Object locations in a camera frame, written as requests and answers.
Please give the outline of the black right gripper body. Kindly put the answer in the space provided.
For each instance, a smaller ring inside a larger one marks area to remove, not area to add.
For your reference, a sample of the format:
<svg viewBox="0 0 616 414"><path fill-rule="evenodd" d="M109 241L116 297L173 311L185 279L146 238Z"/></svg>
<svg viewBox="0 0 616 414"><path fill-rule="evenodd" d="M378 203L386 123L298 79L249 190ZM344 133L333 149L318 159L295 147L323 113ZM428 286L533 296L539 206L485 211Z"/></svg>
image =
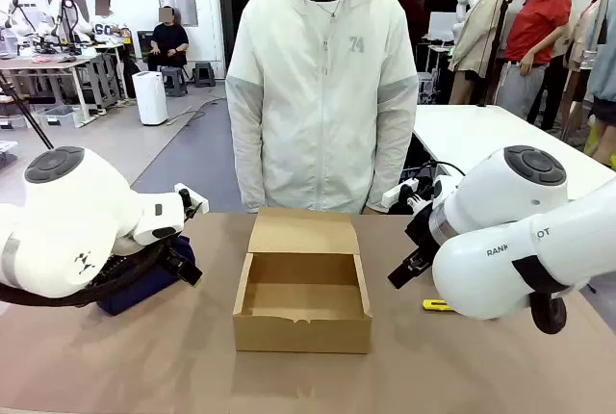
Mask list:
<svg viewBox="0 0 616 414"><path fill-rule="evenodd" d="M431 214L432 206L426 205L411 219L405 229L408 237L417 246L419 256L423 260L433 260L440 248L430 231L429 219Z"/></svg>

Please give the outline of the navy zipper pencil pouch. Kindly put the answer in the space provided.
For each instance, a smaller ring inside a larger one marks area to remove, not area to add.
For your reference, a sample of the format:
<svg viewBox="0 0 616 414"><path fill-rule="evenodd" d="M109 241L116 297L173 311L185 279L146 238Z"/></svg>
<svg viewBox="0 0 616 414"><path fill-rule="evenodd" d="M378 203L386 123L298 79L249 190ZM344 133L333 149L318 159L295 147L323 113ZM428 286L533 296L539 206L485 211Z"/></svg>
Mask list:
<svg viewBox="0 0 616 414"><path fill-rule="evenodd" d="M192 258L196 264L193 251ZM162 266L155 265L135 283L108 298L97 301L96 305L108 315L116 316L180 280L182 279L176 273L169 273Z"/></svg>

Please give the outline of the brown cardboard box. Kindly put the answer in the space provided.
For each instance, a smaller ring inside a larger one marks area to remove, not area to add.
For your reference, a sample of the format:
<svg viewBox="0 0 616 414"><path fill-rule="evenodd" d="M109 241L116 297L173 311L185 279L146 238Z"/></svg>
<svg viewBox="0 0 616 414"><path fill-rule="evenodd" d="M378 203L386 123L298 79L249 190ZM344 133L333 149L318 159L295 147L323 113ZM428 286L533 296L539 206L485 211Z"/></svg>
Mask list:
<svg viewBox="0 0 616 414"><path fill-rule="evenodd" d="M350 215L260 210L233 325L238 351L369 353L372 310Z"/></svg>

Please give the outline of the white power strip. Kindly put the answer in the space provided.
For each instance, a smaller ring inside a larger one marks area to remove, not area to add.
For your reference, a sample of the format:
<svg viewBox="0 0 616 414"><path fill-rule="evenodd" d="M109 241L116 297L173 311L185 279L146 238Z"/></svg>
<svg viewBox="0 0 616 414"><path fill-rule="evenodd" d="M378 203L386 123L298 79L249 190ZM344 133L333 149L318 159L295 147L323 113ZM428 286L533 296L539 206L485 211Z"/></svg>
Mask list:
<svg viewBox="0 0 616 414"><path fill-rule="evenodd" d="M419 180L417 178L409 178L385 192L381 198L381 204L385 208L389 209L395 203L398 203L400 193L404 188L410 188L413 192L415 192L418 189L418 186Z"/></svg>

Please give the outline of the gray metal rack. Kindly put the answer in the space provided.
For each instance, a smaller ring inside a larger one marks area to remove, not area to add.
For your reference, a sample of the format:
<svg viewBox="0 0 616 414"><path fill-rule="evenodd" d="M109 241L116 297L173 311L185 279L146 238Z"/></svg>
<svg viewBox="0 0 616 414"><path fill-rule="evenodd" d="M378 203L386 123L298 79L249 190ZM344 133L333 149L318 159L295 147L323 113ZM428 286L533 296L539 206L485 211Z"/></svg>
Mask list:
<svg viewBox="0 0 616 414"><path fill-rule="evenodd" d="M432 104L434 95L434 78L431 73L419 72L418 73L418 103L419 104Z"/></svg>

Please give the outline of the person in white jacket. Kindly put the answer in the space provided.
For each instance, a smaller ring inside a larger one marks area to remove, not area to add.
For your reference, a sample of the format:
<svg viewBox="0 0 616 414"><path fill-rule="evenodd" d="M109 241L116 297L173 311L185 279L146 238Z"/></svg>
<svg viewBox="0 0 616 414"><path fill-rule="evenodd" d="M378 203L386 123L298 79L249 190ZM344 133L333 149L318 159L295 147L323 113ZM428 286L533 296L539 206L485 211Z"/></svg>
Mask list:
<svg viewBox="0 0 616 414"><path fill-rule="evenodd" d="M225 79L246 210L382 212L418 83L398 0L249 0Z"/></svg>

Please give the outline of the gray plastic stool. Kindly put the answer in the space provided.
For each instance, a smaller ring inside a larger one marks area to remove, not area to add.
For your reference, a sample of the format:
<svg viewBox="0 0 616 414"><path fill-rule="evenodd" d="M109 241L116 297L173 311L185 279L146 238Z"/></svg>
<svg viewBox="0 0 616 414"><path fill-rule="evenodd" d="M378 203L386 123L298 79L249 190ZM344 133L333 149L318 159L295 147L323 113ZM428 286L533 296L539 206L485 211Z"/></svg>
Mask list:
<svg viewBox="0 0 616 414"><path fill-rule="evenodd" d="M183 67L165 66L160 68L160 72L164 78L166 96L181 97L188 94Z"/></svg>

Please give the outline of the clear plastic storage bin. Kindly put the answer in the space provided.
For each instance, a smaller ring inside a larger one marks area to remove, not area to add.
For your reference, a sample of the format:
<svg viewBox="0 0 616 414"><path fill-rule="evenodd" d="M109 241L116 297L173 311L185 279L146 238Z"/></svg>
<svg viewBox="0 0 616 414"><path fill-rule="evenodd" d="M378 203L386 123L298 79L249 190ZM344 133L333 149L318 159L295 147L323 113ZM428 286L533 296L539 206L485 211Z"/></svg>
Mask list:
<svg viewBox="0 0 616 414"><path fill-rule="evenodd" d="M40 122L46 127L76 128L76 111L66 105L56 106L38 112Z"/></svg>

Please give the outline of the dark plastic stool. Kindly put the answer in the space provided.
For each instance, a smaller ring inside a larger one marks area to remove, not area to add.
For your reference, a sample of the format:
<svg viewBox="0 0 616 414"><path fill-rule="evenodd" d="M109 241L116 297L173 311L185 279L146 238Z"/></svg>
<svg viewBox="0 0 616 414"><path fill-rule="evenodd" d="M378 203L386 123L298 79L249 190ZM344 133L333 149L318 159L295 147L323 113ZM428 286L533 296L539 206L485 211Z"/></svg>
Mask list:
<svg viewBox="0 0 616 414"><path fill-rule="evenodd" d="M216 77L210 62L197 62L193 69L193 83L197 88L214 87Z"/></svg>

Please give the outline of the black tripod leg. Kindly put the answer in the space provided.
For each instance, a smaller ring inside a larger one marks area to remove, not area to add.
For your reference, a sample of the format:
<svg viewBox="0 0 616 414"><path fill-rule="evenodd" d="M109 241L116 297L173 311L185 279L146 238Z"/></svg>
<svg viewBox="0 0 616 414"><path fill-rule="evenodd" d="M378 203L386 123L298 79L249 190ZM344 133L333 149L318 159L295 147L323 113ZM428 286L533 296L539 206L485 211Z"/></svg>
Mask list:
<svg viewBox="0 0 616 414"><path fill-rule="evenodd" d="M36 132L43 145L47 150L51 150L54 148L53 143L47 137L47 135L42 130L39 123L35 120L34 116L30 112L29 107L26 105L25 100L20 96L20 94L16 91L12 82L8 81L5 75L0 71L0 90L8 96L13 103L16 104L17 108L20 112L25 116L27 122L31 125L32 129Z"/></svg>

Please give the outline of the mannequin in beige coat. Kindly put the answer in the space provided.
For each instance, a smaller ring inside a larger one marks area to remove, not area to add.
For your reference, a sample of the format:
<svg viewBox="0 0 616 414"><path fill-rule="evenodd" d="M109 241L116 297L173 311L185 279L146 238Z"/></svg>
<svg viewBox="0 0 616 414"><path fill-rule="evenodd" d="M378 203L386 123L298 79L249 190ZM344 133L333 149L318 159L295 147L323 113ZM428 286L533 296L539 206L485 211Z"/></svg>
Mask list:
<svg viewBox="0 0 616 414"><path fill-rule="evenodd" d="M485 85L502 1L477 0L468 11L449 63L449 70L454 73L450 105L477 102L473 94L481 93Z"/></svg>

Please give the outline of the background work desk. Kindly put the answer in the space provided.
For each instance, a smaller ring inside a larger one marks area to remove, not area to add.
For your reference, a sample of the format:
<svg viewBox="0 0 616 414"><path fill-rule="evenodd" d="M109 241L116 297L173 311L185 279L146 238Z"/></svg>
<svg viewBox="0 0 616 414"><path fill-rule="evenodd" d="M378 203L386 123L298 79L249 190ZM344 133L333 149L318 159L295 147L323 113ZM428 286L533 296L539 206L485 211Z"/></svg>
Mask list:
<svg viewBox="0 0 616 414"><path fill-rule="evenodd" d="M33 97L50 90L51 108L61 105L76 111L77 128L101 116L128 98L118 43L88 46L74 58L67 55L18 56L0 60L0 71L19 94Z"/></svg>

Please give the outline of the small white background robot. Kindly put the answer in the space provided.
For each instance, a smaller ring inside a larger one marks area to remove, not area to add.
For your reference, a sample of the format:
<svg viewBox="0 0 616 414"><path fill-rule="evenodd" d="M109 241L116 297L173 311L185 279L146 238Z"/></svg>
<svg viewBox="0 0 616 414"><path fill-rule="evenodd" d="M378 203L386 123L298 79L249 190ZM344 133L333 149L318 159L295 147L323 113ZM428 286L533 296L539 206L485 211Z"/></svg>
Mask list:
<svg viewBox="0 0 616 414"><path fill-rule="evenodd" d="M455 22L452 25L453 42L457 43L461 32L466 24L467 18L471 10L475 7L479 0L457 0L455 10Z"/></svg>

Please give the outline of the mannequin in dark red top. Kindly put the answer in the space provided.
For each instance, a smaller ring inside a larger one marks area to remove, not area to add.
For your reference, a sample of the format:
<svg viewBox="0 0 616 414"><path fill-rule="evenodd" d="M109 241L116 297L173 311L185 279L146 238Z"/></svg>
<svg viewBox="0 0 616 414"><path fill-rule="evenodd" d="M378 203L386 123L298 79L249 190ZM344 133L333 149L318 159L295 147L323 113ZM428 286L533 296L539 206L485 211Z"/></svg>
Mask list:
<svg viewBox="0 0 616 414"><path fill-rule="evenodd" d="M419 0L398 0L405 11L409 38L417 60L420 43L428 31L428 16Z"/></svg>

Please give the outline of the person in white shirt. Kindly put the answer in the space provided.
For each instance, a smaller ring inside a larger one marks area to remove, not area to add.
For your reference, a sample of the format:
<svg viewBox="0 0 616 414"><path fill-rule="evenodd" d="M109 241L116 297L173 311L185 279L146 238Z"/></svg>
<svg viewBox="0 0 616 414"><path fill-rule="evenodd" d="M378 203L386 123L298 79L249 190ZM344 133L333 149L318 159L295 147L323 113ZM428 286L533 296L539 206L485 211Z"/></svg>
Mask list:
<svg viewBox="0 0 616 414"><path fill-rule="evenodd" d="M128 26L113 12L111 0L94 0L90 26L94 40L100 44L125 43L130 38Z"/></svg>

